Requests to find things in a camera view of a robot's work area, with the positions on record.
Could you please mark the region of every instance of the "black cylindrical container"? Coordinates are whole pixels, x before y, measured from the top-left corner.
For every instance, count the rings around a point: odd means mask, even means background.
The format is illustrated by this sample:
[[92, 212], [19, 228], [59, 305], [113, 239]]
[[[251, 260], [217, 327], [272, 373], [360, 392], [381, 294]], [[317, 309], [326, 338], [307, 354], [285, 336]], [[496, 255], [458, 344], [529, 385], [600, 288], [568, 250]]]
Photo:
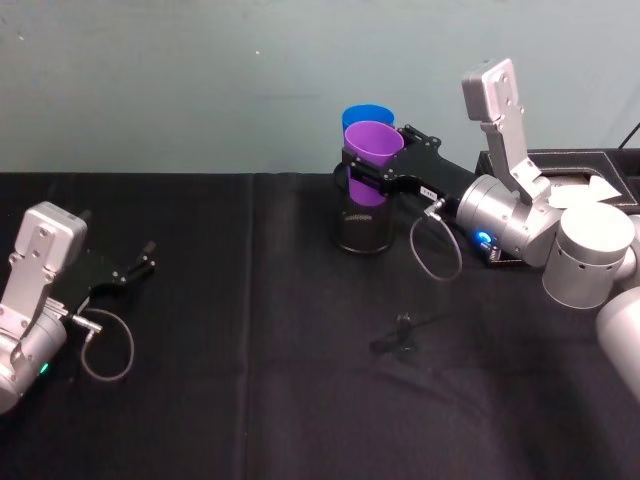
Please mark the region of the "black cylindrical container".
[[335, 243], [351, 253], [371, 255], [387, 250], [395, 236], [395, 198], [375, 207], [354, 202], [349, 196], [347, 169], [338, 165], [334, 172], [335, 201], [332, 234]]

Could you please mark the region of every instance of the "power cord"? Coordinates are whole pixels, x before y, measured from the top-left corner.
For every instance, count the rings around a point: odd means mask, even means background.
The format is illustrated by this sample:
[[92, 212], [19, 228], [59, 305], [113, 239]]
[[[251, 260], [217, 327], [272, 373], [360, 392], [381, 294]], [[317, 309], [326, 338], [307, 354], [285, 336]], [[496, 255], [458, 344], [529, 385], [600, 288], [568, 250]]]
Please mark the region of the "power cord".
[[635, 128], [633, 130], [631, 130], [629, 135], [627, 135], [627, 137], [622, 141], [622, 143], [618, 147], [618, 150], [622, 150], [624, 148], [624, 146], [629, 142], [629, 140], [631, 140], [631, 138], [636, 134], [636, 132], [638, 130], [640, 130], [640, 122], [638, 123], [638, 125], [635, 126]]
[[[422, 269], [425, 271], [425, 273], [427, 275], [429, 275], [432, 279], [434, 279], [434, 280], [436, 280], [438, 282], [451, 282], [451, 281], [455, 280], [458, 277], [458, 275], [460, 275], [460, 272], [462, 272], [462, 253], [460, 252], [460, 245], [458, 245], [458, 241], [456, 240], [456, 237], [453, 235], [453, 232], [449, 228], [449, 225], [447, 225], [447, 223], [437, 213], [438, 210], [440, 210], [444, 206], [444, 204], [445, 204], [445, 201], [442, 198], [437, 200], [437, 201], [435, 201], [431, 206], [429, 206], [424, 211], [424, 216], [423, 217], [418, 217], [415, 220], [415, 222], [413, 222], [413, 225], [411, 225], [411, 230], [409, 231], [409, 245], [411, 246], [411, 252], [413, 252], [413, 256], [415, 257], [416, 261], [422, 267]], [[449, 238], [451, 239], [451, 243], [453, 244], [453, 248], [454, 248], [454, 250], [456, 252], [456, 257], [458, 259], [458, 267], [456, 268], [456, 271], [452, 275], [450, 275], [449, 277], [442, 277], [440, 275], [436, 275], [435, 273], [433, 273], [424, 264], [424, 262], [420, 258], [420, 255], [418, 255], [418, 251], [416, 250], [415, 241], [414, 241], [414, 233], [415, 233], [416, 227], [418, 226], [418, 224], [424, 218], [426, 218], [427, 220], [428, 219], [433, 219], [437, 223], [442, 225], [444, 230], [447, 232], [447, 235], [449, 235]]]
[[124, 368], [124, 370], [118, 373], [117, 375], [113, 375], [111, 377], [105, 377], [103, 375], [96, 373], [89, 366], [89, 363], [87, 362], [87, 351], [89, 350], [89, 345], [91, 344], [91, 340], [93, 340], [94, 338], [93, 331], [90, 332], [89, 335], [87, 335], [87, 339], [85, 340], [82, 350], [80, 351], [80, 362], [82, 363], [82, 368], [84, 368], [85, 372], [87, 372], [89, 376], [91, 376], [92, 378], [100, 382], [117, 382], [118, 380], [121, 380], [129, 373], [129, 371], [131, 370], [131, 367], [133, 366], [133, 359], [135, 355], [135, 344], [133, 341], [133, 334], [131, 333], [131, 330], [129, 329], [129, 327], [127, 326], [127, 324], [122, 318], [120, 318], [115, 313], [110, 312], [109, 310], [102, 310], [100, 308], [85, 308], [82, 312], [97, 313], [100, 315], [107, 316], [115, 320], [116, 322], [118, 322], [120, 326], [122, 326], [122, 328], [124, 329], [127, 335], [127, 339], [129, 340], [129, 351], [130, 351], [129, 361], [127, 362], [127, 366]]

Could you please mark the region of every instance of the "cable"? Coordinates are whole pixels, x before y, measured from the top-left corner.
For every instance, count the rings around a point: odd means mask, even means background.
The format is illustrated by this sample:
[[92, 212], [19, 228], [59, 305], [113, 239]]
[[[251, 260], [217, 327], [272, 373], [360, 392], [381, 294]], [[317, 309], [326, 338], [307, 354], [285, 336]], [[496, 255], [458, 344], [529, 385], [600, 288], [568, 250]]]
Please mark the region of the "cable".
[[458, 245], [458, 241], [456, 240], [456, 237], [453, 236], [453, 232], [449, 228], [449, 225], [447, 225], [445, 223], [445, 221], [442, 220], [442, 217], [440, 217], [440, 215], [437, 215], [437, 214], [429, 215], [428, 214], [426, 216], [427, 219], [433, 218], [435, 221], [437, 221], [440, 225], [442, 225], [444, 227], [445, 231], [449, 235], [449, 238], [451, 239], [451, 242], [453, 243], [453, 248], [456, 251], [456, 257], [458, 258], [458, 267], [456, 268], [456, 271], [453, 272], [453, 275], [451, 275], [449, 277], [441, 277], [441, 276], [436, 275], [435, 273], [433, 273], [424, 264], [424, 262], [420, 258], [420, 255], [418, 255], [418, 251], [416, 250], [415, 242], [413, 240], [413, 235], [414, 235], [414, 232], [416, 230], [416, 227], [422, 221], [423, 218], [425, 218], [425, 217], [416, 218], [416, 221], [413, 222], [413, 225], [411, 225], [411, 230], [409, 231], [409, 245], [411, 246], [411, 251], [413, 252], [413, 256], [418, 261], [418, 263], [420, 264], [422, 269], [425, 271], [425, 273], [427, 275], [429, 275], [431, 278], [433, 278], [434, 280], [436, 280], [438, 282], [451, 282], [452, 280], [455, 280], [458, 277], [458, 275], [460, 275], [460, 272], [462, 272], [462, 253], [460, 252], [460, 245]]
[[633, 137], [638, 130], [640, 130], [640, 122], [638, 123], [638, 125], [635, 126], [633, 130], [631, 130], [631, 133], [629, 133], [629, 135], [627, 135], [627, 137], [622, 141], [622, 143], [618, 147], [618, 150], [622, 150], [624, 146], [627, 144], [627, 142], [631, 140], [631, 137]]
[[110, 312], [108, 310], [102, 310], [100, 308], [86, 308], [84, 309], [84, 312], [99, 313], [101, 315], [106, 315], [107, 317], [110, 317], [113, 320], [117, 321], [122, 326], [122, 328], [124, 328], [124, 331], [127, 334], [127, 338], [129, 340], [129, 349], [131, 353], [129, 355], [129, 361], [127, 362], [127, 366], [124, 368], [122, 372], [120, 372], [117, 375], [113, 375], [112, 377], [105, 377], [97, 374], [87, 363], [87, 350], [89, 349], [89, 344], [91, 343], [91, 340], [89, 340], [85, 342], [80, 352], [80, 362], [82, 363], [82, 367], [84, 368], [85, 372], [89, 374], [89, 376], [93, 377], [95, 380], [98, 380], [100, 382], [117, 382], [118, 380], [121, 380], [129, 373], [129, 371], [131, 370], [131, 367], [133, 366], [133, 358], [135, 355], [135, 345], [133, 342], [133, 335], [131, 334], [131, 330], [129, 330], [129, 327], [127, 326], [125, 321], [122, 320], [122, 318], [120, 318], [115, 313]]

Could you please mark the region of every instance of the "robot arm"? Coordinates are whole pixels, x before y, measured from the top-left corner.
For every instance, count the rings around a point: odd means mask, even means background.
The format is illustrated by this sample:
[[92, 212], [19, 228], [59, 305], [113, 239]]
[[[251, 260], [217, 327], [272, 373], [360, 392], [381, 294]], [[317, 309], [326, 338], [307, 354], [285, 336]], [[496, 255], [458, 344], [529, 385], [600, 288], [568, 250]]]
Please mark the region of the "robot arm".
[[[10, 410], [47, 369], [66, 341], [63, 322], [88, 330], [85, 352], [102, 327], [81, 317], [82, 308], [96, 295], [120, 291], [155, 268], [150, 258], [153, 242], [128, 269], [88, 254], [72, 266], [86, 233], [84, 219], [49, 202], [30, 208], [24, 215], [15, 251], [9, 256], [11, 275], [0, 303], [0, 414]], [[79, 272], [68, 271], [77, 266]], [[55, 296], [67, 306], [49, 296], [54, 287]]]
[[84, 220], [48, 202], [24, 215], [0, 304], [0, 413], [17, 403], [67, 338], [60, 321], [66, 312], [49, 291], [86, 232]]
[[475, 178], [440, 157], [440, 141], [411, 126], [399, 129], [406, 148], [382, 169], [343, 149], [351, 176], [390, 195], [407, 192], [444, 205], [473, 239], [535, 267], [559, 303], [594, 308], [607, 302], [614, 283], [626, 289], [597, 317], [600, 344], [640, 401], [640, 217], [593, 203], [565, 211], [547, 199], [548, 179], [529, 159], [510, 60], [485, 62], [467, 74], [463, 92], [469, 118], [479, 120], [496, 177]]

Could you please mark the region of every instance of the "black table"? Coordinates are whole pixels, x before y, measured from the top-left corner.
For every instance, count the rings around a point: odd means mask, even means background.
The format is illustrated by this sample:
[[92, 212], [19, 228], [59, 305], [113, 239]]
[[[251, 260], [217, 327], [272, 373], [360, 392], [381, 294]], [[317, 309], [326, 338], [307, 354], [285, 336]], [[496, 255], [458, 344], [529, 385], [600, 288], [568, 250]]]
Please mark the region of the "black table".
[[[388, 252], [347, 255], [327, 231], [332, 188], [323, 175], [0, 176], [6, 255], [43, 199], [91, 209], [87, 246], [116, 259], [158, 243], [156, 274], [117, 308], [131, 375], [90, 380], [72, 335], [0, 418], [0, 479], [640, 478], [640, 405], [595, 312], [469, 251], [457, 281], [429, 280], [407, 244], [411, 205]], [[418, 240], [451, 264], [444, 243]], [[403, 312], [423, 323], [417, 350], [372, 354]], [[108, 347], [98, 361], [118, 357]]]

